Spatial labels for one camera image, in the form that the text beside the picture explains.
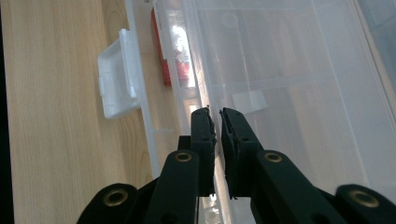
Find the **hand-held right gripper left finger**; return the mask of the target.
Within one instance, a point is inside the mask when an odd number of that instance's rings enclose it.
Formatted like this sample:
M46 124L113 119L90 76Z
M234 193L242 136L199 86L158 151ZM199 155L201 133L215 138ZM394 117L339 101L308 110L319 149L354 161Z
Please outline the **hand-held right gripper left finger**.
M181 135L149 201L144 224L197 224L199 199L214 193L214 123L209 109L191 113L191 133Z

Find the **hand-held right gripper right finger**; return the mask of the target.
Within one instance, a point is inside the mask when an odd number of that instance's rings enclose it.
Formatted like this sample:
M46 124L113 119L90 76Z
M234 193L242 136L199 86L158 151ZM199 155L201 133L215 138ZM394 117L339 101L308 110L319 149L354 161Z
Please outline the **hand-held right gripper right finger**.
M340 224L320 190L285 154L263 148L241 112L220 115L230 197L248 197L257 224Z

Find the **red and white small box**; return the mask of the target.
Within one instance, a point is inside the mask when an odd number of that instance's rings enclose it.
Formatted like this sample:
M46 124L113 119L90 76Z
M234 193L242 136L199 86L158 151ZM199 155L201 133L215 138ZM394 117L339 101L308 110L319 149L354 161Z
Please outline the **red and white small box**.
M164 43L163 43L163 29L160 23L160 16L157 10L153 7L150 11L151 17L151 28L154 35L154 44L157 49L159 61L162 68L163 84L165 86L171 85L171 77L169 71L169 64L166 56L164 55ZM176 59L177 66L177 77L179 80L187 81L189 79L190 64L182 62L180 59Z

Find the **clear plastic storage box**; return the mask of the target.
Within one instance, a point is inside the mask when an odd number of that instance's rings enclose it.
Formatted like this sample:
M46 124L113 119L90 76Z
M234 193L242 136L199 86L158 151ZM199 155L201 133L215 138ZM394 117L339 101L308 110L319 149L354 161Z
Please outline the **clear plastic storage box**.
M107 118L140 110L154 178L109 187L108 219L144 223L167 156L214 123L214 193L197 224L257 224L248 197L231 198L221 144L223 108L241 112L265 149L285 154L340 215L340 224L396 224L396 0L152 0L171 85L155 97L139 52L134 0L127 28L99 56ZM176 59L190 64L177 77Z

